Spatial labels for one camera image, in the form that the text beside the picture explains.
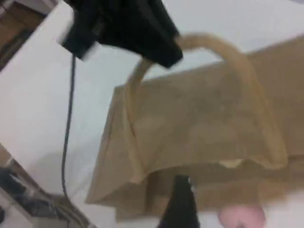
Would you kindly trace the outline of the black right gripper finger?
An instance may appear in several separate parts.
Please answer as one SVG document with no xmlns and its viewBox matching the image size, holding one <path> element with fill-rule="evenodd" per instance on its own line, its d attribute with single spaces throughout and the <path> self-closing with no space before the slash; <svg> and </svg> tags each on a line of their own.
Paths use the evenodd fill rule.
<svg viewBox="0 0 304 228">
<path fill-rule="evenodd" d="M 177 175 L 170 200 L 158 224 L 159 228 L 199 228 L 197 206 L 190 178 Z"/>
</svg>

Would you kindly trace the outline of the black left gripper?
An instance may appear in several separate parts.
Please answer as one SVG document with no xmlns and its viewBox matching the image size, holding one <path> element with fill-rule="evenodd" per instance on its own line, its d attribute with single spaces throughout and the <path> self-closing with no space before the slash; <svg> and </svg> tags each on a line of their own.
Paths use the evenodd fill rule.
<svg viewBox="0 0 304 228">
<path fill-rule="evenodd" d="M 170 68 L 183 58 L 180 35 L 161 0 L 66 0 L 73 19 L 62 40 L 71 54 L 83 59 L 95 42 L 134 52 Z"/>
</svg>

